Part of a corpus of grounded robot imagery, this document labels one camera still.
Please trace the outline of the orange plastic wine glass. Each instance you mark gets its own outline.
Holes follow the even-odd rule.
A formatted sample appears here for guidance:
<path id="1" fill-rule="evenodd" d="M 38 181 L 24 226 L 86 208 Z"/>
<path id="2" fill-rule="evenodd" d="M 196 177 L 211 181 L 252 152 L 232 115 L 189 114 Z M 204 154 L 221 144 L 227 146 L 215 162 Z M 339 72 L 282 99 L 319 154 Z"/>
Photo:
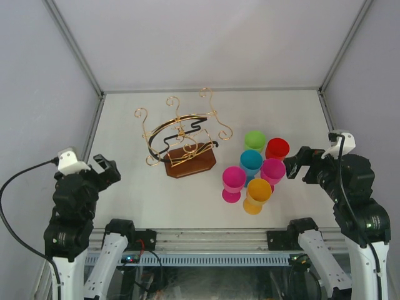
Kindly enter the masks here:
<path id="1" fill-rule="evenodd" d="M 272 193 L 272 187 L 266 180 L 252 179 L 247 185 L 246 198 L 243 202 L 244 210 L 250 215 L 259 214 Z"/>

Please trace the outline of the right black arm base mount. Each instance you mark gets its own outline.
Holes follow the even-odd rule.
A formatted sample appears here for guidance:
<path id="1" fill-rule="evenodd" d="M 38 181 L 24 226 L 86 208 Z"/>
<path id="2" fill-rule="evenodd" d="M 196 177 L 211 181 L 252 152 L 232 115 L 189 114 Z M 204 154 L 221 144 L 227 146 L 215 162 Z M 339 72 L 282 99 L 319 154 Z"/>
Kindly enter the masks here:
<path id="1" fill-rule="evenodd" d="M 270 251 L 288 251 L 292 249 L 291 238 L 287 231 L 269 230 L 266 232 L 266 237 Z"/>

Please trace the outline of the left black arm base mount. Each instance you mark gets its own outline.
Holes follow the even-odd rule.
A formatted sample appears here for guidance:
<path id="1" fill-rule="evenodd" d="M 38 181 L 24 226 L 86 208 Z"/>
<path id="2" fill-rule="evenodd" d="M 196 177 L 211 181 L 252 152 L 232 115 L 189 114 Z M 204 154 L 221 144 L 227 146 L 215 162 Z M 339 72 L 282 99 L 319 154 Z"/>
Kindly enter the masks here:
<path id="1" fill-rule="evenodd" d="M 151 229 L 139 230 L 135 232 L 132 248 L 135 251 L 152 250 L 156 248 L 157 232 Z"/>

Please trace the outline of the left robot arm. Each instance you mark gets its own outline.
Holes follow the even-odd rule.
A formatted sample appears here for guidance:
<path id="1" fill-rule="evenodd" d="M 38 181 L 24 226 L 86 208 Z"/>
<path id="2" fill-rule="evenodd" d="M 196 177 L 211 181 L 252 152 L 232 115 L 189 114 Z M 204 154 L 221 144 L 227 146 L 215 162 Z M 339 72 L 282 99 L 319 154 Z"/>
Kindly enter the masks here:
<path id="1" fill-rule="evenodd" d="M 106 225 L 101 253 L 88 279 L 84 266 L 94 229 L 99 193 L 121 180 L 115 161 L 97 154 L 98 173 L 79 161 L 72 149 L 58 154 L 55 206 L 44 232 L 45 255 L 50 258 L 53 299 L 106 299 L 109 285 L 124 250 L 137 242 L 131 220 L 112 219 Z"/>

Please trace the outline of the red plastic wine glass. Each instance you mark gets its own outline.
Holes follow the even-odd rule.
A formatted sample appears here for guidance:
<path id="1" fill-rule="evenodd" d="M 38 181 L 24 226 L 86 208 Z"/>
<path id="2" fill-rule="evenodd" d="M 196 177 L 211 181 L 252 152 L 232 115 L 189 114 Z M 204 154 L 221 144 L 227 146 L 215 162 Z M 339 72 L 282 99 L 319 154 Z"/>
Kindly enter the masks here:
<path id="1" fill-rule="evenodd" d="M 266 147 L 266 159 L 278 159 L 283 161 L 290 152 L 289 143 L 280 137 L 272 138 Z"/>

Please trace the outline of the green plastic wine glass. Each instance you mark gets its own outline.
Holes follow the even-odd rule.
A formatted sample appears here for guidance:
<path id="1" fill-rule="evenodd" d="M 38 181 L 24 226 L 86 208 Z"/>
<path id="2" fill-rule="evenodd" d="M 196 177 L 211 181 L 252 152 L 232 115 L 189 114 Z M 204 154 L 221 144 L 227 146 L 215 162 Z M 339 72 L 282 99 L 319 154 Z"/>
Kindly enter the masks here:
<path id="1" fill-rule="evenodd" d="M 255 150 L 262 153 L 266 144 L 266 137 L 261 131 L 249 131 L 244 136 L 244 150 Z"/>

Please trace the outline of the blue plastic wine glass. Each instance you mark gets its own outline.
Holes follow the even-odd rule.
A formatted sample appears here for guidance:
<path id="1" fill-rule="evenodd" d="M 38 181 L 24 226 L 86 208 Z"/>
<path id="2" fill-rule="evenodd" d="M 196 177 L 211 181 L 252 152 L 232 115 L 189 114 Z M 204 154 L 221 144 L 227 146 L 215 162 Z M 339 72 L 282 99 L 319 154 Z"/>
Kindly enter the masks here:
<path id="1" fill-rule="evenodd" d="M 263 157 L 255 150 L 246 150 L 240 156 L 239 166 L 246 173 L 245 187 L 253 180 L 263 165 Z"/>

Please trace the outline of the pink plastic wine glass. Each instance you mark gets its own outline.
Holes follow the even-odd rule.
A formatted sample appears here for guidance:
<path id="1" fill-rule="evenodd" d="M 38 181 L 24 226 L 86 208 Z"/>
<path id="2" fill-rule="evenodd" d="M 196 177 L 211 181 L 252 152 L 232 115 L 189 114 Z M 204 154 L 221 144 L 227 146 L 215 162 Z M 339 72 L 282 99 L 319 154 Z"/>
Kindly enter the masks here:
<path id="1" fill-rule="evenodd" d="M 222 198 L 227 203 L 236 203 L 241 198 L 241 190 L 246 183 L 246 173 L 237 166 L 231 166 L 222 174 Z"/>
<path id="2" fill-rule="evenodd" d="M 274 192 L 275 185 L 277 185 L 286 174 L 286 167 L 282 161 L 269 158 L 264 160 L 260 172 L 260 177 L 269 183 L 272 192 Z"/>

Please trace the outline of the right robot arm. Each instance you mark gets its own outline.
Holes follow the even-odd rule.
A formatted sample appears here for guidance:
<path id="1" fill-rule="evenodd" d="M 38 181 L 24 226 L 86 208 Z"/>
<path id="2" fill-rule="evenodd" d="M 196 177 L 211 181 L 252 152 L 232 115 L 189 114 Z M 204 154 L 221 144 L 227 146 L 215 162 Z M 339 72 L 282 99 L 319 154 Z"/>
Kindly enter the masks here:
<path id="1" fill-rule="evenodd" d="M 317 245 L 316 223 L 311 218 L 289 223 L 287 242 L 303 249 L 314 264 L 329 299 L 387 299 L 386 262 L 391 240 L 387 211 L 371 196 L 375 178 L 365 157 L 348 154 L 343 147 L 337 154 L 302 147 L 295 156 L 284 159 L 286 176 L 294 179 L 299 169 L 309 169 L 306 184 L 318 184 L 332 199 L 333 214 L 345 237 L 351 263 L 351 277 L 342 274 L 329 251 Z"/>

